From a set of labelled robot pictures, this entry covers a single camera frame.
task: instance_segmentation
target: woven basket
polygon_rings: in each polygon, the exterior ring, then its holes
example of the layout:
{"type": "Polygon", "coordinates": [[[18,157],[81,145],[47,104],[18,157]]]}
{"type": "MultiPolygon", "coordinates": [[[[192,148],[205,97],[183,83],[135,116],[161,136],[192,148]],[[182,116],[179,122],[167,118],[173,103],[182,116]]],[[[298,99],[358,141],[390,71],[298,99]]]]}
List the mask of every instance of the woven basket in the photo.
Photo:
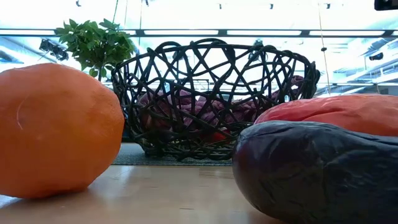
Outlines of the woven basket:
{"type": "Polygon", "coordinates": [[[230,159],[244,128],[286,97],[313,97],[320,78],[315,62],[270,45],[203,39],[187,46],[165,42],[147,51],[112,71],[113,90],[124,111],[128,141],[140,144],[147,156],[178,161],[230,159]],[[212,51],[220,57],[206,61],[212,51]],[[221,57],[222,62],[210,65],[221,57]],[[302,76],[294,75],[298,66],[302,76]],[[252,69],[257,75],[248,75],[252,69]]]}

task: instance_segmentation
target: green plant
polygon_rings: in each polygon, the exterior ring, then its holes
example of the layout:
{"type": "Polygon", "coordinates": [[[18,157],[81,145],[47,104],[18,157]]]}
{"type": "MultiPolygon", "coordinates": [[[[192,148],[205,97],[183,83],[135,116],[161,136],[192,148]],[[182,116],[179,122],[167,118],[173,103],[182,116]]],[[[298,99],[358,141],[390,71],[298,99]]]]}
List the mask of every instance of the green plant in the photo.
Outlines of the green plant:
{"type": "Polygon", "coordinates": [[[107,19],[99,23],[99,28],[93,21],[77,24],[69,20],[63,23],[63,28],[57,28],[55,34],[61,43],[67,43],[67,51],[81,65],[81,70],[91,68],[92,77],[106,77],[106,69],[112,70],[117,63],[131,58],[134,44],[125,32],[119,31],[119,24],[107,19]]]}

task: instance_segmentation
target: gray mat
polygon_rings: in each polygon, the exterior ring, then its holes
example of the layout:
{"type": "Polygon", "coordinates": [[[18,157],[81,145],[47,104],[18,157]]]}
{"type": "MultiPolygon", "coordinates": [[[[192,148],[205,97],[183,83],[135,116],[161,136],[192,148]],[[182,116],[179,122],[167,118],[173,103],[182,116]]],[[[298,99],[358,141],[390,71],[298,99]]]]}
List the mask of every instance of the gray mat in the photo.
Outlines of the gray mat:
{"type": "Polygon", "coordinates": [[[117,158],[113,161],[114,165],[135,165],[135,166],[230,166],[231,159],[228,161],[212,161],[209,159],[196,160],[186,158],[177,162],[173,157],[148,158],[138,144],[122,143],[117,158]]]}

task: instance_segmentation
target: wooden table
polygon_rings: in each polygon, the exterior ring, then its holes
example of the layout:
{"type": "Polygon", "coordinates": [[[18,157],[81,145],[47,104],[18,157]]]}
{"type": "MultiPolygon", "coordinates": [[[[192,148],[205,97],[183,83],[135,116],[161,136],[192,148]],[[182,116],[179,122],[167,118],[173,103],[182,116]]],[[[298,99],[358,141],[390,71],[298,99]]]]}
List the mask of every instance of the wooden table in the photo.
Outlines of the wooden table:
{"type": "Polygon", "coordinates": [[[111,166],[86,192],[0,195],[0,223],[281,224],[244,199],[230,167],[111,166]]]}

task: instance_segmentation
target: dark wicker basket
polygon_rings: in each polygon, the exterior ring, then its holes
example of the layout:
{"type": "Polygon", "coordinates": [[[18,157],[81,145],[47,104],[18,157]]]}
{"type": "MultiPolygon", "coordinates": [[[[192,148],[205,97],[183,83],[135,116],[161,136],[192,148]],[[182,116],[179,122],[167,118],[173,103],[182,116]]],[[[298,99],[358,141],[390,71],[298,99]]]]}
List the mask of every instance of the dark wicker basket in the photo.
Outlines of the dark wicker basket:
{"type": "Polygon", "coordinates": [[[263,111],[285,102],[286,96],[312,98],[320,78],[315,62],[270,45],[203,39],[188,46],[165,42],[147,51],[112,71],[113,90],[124,110],[130,141],[139,143],[147,156],[170,155],[179,161],[230,159],[244,128],[263,111]],[[213,50],[225,60],[209,65],[205,59],[213,50]],[[197,60],[193,65],[189,55],[197,60]],[[245,61],[240,69],[238,60],[245,61]],[[297,62],[303,77],[294,75],[297,62]],[[221,67],[225,71],[216,74],[221,67]],[[255,68],[261,76],[250,80],[245,73],[255,68]],[[204,90],[195,88],[196,83],[204,90]],[[237,96],[243,99],[233,100],[237,96]]]}

